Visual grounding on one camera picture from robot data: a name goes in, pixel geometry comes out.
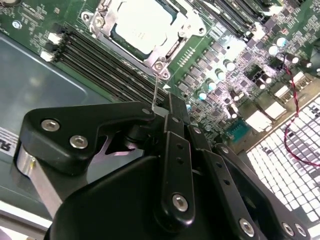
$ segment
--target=motherboard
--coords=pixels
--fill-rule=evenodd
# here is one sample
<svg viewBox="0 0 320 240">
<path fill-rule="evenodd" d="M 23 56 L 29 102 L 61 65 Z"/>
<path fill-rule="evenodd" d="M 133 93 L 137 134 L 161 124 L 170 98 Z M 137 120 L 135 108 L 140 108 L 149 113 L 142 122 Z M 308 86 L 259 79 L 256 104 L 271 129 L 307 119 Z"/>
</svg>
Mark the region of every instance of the motherboard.
<svg viewBox="0 0 320 240">
<path fill-rule="evenodd" d="M 234 143 L 320 72 L 320 0 L 0 0 L 0 30 L 112 102 L 185 100 Z"/>
</svg>

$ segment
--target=metal pin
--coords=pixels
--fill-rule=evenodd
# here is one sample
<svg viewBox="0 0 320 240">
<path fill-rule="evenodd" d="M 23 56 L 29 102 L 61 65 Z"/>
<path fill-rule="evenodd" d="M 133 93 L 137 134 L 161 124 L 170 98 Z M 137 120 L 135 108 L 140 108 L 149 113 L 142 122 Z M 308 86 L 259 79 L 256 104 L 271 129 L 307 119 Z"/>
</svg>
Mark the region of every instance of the metal pin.
<svg viewBox="0 0 320 240">
<path fill-rule="evenodd" d="M 155 77 L 154 93 L 153 93 L 153 100 L 151 105 L 152 111 L 155 110 L 155 106 L 157 104 L 158 87 L 159 87 L 159 75 L 157 74 Z"/>
</svg>

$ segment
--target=capacitor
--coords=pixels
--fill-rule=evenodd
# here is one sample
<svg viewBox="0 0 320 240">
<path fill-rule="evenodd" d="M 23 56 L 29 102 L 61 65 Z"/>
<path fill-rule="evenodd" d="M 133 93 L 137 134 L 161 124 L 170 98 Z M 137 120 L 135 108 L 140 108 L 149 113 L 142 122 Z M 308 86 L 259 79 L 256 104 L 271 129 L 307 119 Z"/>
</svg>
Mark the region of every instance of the capacitor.
<svg viewBox="0 0 320 240">
<path fill-rule="evenodd" d="M 225 80 L 225 78 L 226 78 L 226 73 L 219 68 L 217 70 L 215 70 L 215 74 L 219 80 Z"/>
<path fill-rule="evenodd" d="M 287 61 L 289 61 L 290 63 L 292 63 L 292 64 L 296 64 L 296 63 L 299 62 L 299 57 L 297 57 L 297 56 L 295 56 L 295 55 L 293 55 L 291 53 L 286 53 L 285 54 L 285 59 Z"/>
<path fill-rule="evenodd" d="M 256 84 L 256 85 L 258 86 L 258 88 L 260 88 L 261 90 L 263 90 L 263 89 L 266 88 L 265 83 L 264 83 L 263 81 L 261 81 L 261 80 L 257 80 L 257 81 L 255 82 L 255 84 Z"/>
<path fill-rule="evenodd" d="M 286 43 L 287 39 L 285 39 L 284 37 L 279 37 L 275 40 L 275 44 L 280 48 L 283 48 L 286 45 Z"/>
<path fill-rule="evenodd" d="M 271 45 L 268 47 L 268 53 L 271 55 L 271 56 L 275 56 L 277 55 L 277 53 L 279 52 L 279 49 L 276 45 Z"/>
<path fill-rule="evenodd" d="M 304 68 L 311 68 L 312 67 L 312 62 L 306 60 L 306 59 L 301 59 L 299 62 L 300 66 L 304 67 Z"/>
<path fill-rule="evenodd" d="M 244 93 L 244 92 L 240 92 L 240 93 L 238 94 L 238 96 L 239 96 L 239 99 L 242 99 L 242 98 L 245 96 L 245 93 Z"/>
<path fill-rule="evenodd" d="M 207 85 L 210 91 L 215 90 L 217 88 L 217 84 L 212 80 L 208 81 Z"/>
<path fill-rule="evenodd" d="M 205 93 L 205 91 L 199 91 L 198 92 L 198 98 L 199 98 L 199 100 L 201 100 L 201 101 L 204 101 L 204 100 L 206 100 L 207 99 L 207 94 Z"/>
<path fill-rule="evenodd" d="M 230 91 L 230 96 L 233 99 L 233 101 L 238 101 L 240 99 L 238 94 L 236 94 L 236 92 L 233 90 Z"/>
<path fill-rule="evenodd" d="M 228 71 L 233 71 L 233 70 L 236 69 L 236 65 L 235 65 L 232 61 L 230 61 L 230 60 L 228 60 L 228 59 L 226 59 L 226 60 L 223 61 L 223 65 L 225 66 L 225 68 L 226 68 Z"/>
<path fill-rule="evenodd" d="M 232 119 L 235 119 L 238 116 L 236 111 L 231 106 L 228 106 L 228 113 L 230 114 Z"/>
<path fill-rule="evenodd" d="M 191 110 L 191 102 L 190 101 L 186 101 L 185 106 L 186 106 L 187 110 Z"/>
<path fill-rule="evenodd" d="M 269 77 L 266 73 L 261 75 L 261 79 L 265 81 L 266 84 L 270 84 L 272 82 L 272 78 Z"/>
</svg>

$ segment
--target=blue component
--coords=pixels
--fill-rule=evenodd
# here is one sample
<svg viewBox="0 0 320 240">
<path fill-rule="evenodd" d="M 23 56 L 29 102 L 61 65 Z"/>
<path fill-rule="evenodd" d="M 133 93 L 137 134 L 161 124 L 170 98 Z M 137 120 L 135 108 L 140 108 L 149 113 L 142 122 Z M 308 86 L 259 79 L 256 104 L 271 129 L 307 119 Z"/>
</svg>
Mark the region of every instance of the blue component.
<svg viewBox="0 0 320 240">
<path fill-rule="evenodd" d="M 198 97 L 201 101 L 203 101 L 207 99 L 207 94 L 204 91 L 202 91 L 202 92 L 199 92 Z"/>
<path fill-rule="evenodd" d="M 226 131 L 226 133 L 230 136 L 233 136 L 232 141 L 237 143 L 247 134 L 250 129 L 251 128 L 247 126 L 242 119 L 239 119 L 234 122 L 234 124 Z"/>
</svg>

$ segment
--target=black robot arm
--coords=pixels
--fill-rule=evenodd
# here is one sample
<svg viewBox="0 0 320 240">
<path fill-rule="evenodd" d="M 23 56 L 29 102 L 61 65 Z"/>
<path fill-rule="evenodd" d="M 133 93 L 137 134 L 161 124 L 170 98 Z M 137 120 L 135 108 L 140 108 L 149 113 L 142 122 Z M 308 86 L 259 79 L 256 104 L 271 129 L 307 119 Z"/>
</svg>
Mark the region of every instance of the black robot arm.
<svg viewBox="0 0 320 240">
<path fill-rule="evenodd" d="M 306 227 L 224 144 L 210 148 L 168 95 L 141 102 L 36 109 L 14 166 L 53 218 L 48 240 L 310 240 Z M 88 184 L 91 161 L 144 150 Z"/>
</svg>

